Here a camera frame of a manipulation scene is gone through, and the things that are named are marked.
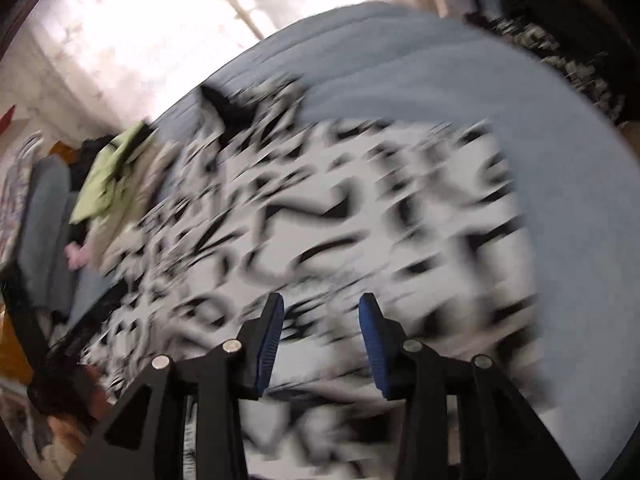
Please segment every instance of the printed pattern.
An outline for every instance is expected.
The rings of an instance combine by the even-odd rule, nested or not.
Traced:
[[[271,291],[286,315],[267,402],[247,403],[252,474],[278,454],[312,468],[291,478],[334,463],[369,476],[370,444],[392,432],[358,326],[365,291],[408,334],[449,356],[489,353],[534,393],[530,252],[487,125],[300,127],[302,89],[286,78],[234,100],[258,103],[252,126],[219,150],[224,125],[204,108],[172,195],[111,247],[130,292],[84,357],[111,393],[160,352],[189,358],[235,336]],[[287,458],[290,436],[302,459]]]

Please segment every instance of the yellow-green cloth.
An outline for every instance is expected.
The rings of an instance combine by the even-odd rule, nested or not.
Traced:
[[[130,170],[125,168],[125,174],[119,181],[114,178],[114,170],[120,160],[120,156],[143,126],[145,126],[145,121],[140,121],[129,130],[115,137],[109,145],[100,150],[98,156],[95,157],[91,170],[89,170],[89,175],[87,175],[84,184],[82,184],[82,189],[78,194],[78,201],[71,213],[69,223],[77,224],[83,220],[101,216],[114,203],[120,200],[122,189],[124,188],[124,180],[129,176]],[[139,155],[149,145],[152,137],[153,134],[149,135],[138,149],[134,150],[129,159],[131,160]]]

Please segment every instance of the white sheer curtain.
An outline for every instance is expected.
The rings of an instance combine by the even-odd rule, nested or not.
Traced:
[[[41,0],[23,28],[93,123],[119,130],[156,118],[274,31],[362,1]],[[81,140],[99,130],[89,129],[68,134]]]

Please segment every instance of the orange object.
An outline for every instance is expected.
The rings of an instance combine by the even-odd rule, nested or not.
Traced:
[[[31,383],[33,376],[4,305],[0,305],[0,376],[17,380],[25,386]]]
[[[78,158],[78,152],[60,140],[49,150],[49,155],[57,155],[67,164],[73,164]]]

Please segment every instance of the mattress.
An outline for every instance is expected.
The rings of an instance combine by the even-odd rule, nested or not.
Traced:
[[[534,248],[541,373],[561,408],[556,437],[582,478],[601,478],[640,420],[640,170],[616,130],[526,53],[389,4],[297,22],[207,83],[231,93],[280,73],[307,87],[303,122],[490,122]],[[199,121],[191,92],[155,125],[161,138],[185,141]]]

